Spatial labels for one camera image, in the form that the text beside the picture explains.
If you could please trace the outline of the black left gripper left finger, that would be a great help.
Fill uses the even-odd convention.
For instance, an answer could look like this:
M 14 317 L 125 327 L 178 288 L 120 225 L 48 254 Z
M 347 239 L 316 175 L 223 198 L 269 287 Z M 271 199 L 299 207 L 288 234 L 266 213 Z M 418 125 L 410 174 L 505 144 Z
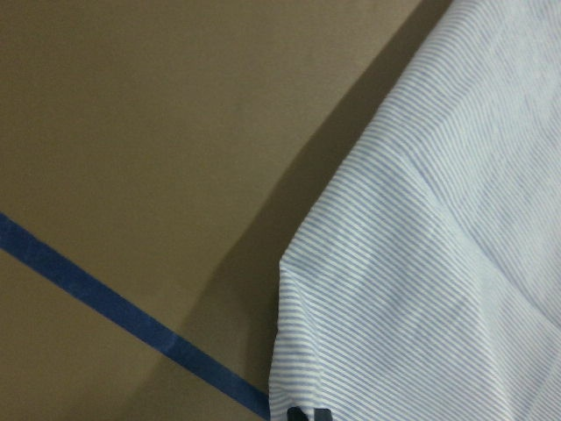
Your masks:
M 287 410 L 287 421 L 306 421 L 306 414 L 299 407 L 291 407 Z

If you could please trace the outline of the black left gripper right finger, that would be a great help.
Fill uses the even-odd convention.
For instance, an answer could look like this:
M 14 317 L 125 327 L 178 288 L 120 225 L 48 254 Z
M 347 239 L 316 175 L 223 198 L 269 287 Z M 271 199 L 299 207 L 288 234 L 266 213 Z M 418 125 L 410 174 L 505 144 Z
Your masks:
M 315 421 L 332 421 L 332 412 L 326 408 L 314 408 Z

